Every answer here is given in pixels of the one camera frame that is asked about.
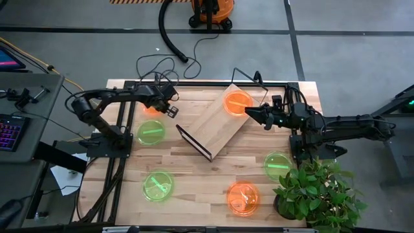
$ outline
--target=computer monitor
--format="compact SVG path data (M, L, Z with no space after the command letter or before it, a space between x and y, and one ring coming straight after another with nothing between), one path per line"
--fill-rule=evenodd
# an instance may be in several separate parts
M26 65L9 53L5 48L0 47L0 71L13 71L24 69Z

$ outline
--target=keyboard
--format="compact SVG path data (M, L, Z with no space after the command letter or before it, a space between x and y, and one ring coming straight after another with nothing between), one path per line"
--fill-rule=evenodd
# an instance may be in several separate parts
M0 114L0 150L16 151L30 118Z

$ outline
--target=vacuum cleaner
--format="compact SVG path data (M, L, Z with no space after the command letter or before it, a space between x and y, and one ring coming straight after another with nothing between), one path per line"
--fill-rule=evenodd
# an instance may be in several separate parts
M162 39L167 47L184 63L188 62L188 58L169 40L166 29L164 28L164 16L168 5L172 0L165 0L161 6L158 15L158 28ZM211 32L213 24L220 24L224 31L229 31L233 24L228 19L234 7L234 0L191 0L194 16L188 20L188 24L192 28L197 28L201 23L207 24L207 32Z

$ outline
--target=desk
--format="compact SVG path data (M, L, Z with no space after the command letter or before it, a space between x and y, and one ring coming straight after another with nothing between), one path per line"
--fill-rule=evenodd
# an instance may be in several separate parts
M37 104L29 103L24 107L27 113L33 113L45 118L48 118L52 113L54 103L63 83L63 77L59 75L14 72L0 72L0 80L0 90L11 88L16 90L17 94L21 94L22 90L27 88L30 91L29 95L35 96L42 90L41 85L49 89L50 93L41 96ZM7 101L6 98L0 99L0 113L12 114L18 111L14 107L14 103ZM32 160L36 152L47 120L34 115L22 114L22 116L30 118L25 134L15 152L0 151L0 162L28 162Z
M108 80L107 87L123 88L125 80ZM211 82L194 80L193 82ZM315 82L299 82L300 90L308 104L321 111ZM268 87L265 101L271 96L283 95L284 89ZM130 158L127 159L122 191L120 194L117 225L164 225L164 226L238 226L238 227L305 227L304 221L282 218L272 207L279 184L272 182L264 172L263 161L271 151L280 151L290 156L289 129L273 127L265 131L263 126L248 119L220 151L213 162L185 142L175 124L184 129L226 89L223 86L178 86L180 94L179 113L174 118L162 115L160 120L166 127L166 138L159 145L147 147L135 140ZM259 101L265 92L258 87L241 87ZM102 116L110 124L116 124L120 104L111 104ZM141 104L137 103L131 132L147 120ZM101 194L108 159L98 159L91 165L82 182L80 209L86 213ZM164 169L174 175L175 189L172 197L163 203L152 203L142 195L142 181L148 172ZM261 194L258 210L248 218L237 217L226 204L228 187L240 180L254 183ZM111 207L111 197L107 211Z
M41 91L41 85L50 89L49 94L41 97L39 103L28 104L25 110L48 118L52 112L53 105L58 96L63 78L51 74L25 74L14 72L0 72L0 89L12 88L18 94L27 88L30 95L34 96ZM14 102L7 99L0 99L0 112L11 114L16 112ZM43 134L47 121L38 116L28 115L31 120L16 152L0 151L0 206L3 206L10 199L19 199L32 195L38 187L39 178L46 165L43 161L32 161L40 138ZM6 164L5 162L24 162ZM21 227L32 199L24 200L24 206L20 214L13 219L8 228Z

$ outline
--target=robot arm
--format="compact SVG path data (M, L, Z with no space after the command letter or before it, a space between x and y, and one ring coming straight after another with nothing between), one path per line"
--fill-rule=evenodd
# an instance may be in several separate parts
M104 137L111 141L111 144L117 148L124 145L124 134L116 126L110 126L100 115L105 108L115 102L137 101L143 103L146 107L154 107L161 113L167 113L169 117L174 118L178 113L176 107L170 107L169 100L177 92L171 83L159 85L139 85L134 89L98 89L86 91L81 96L73 100L71 106L76 116L82 122L98 129ZM94 108L90 100L101 100L100 104Z
M272 125L301 131L301 148L315 148L323 143L366 138L385 141L393 136L395 125L380 116L357 115L325 117L311 106L296 102L284 112L281 96L273 96L273 106L246 107L245 112L270 130Z

